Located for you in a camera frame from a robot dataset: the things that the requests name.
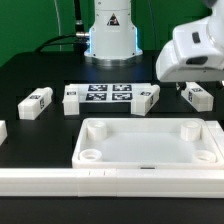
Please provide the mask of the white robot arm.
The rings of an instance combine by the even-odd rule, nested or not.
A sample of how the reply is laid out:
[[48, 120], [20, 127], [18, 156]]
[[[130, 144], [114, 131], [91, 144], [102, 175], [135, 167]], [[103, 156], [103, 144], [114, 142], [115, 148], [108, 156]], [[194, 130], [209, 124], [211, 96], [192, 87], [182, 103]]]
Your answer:
[[[172, 32], [156, 61], [161, 82], [224, 80], [224, 0], [203, 0], [212, 14]], [[85, 58], [105, 66], [122, 65], [143, 54], [131, 21], [131, 0], [94, 0], [95, 22]]]

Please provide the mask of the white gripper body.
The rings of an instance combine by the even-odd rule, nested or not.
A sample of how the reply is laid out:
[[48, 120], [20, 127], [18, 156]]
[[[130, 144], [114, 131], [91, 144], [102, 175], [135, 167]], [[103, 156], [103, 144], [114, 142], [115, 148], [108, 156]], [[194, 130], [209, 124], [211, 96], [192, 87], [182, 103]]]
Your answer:
[[210, 16], [174, 28], [156, 61], [161, 82], [213, 82], [224, 80], [224, 42], [209, 30]]

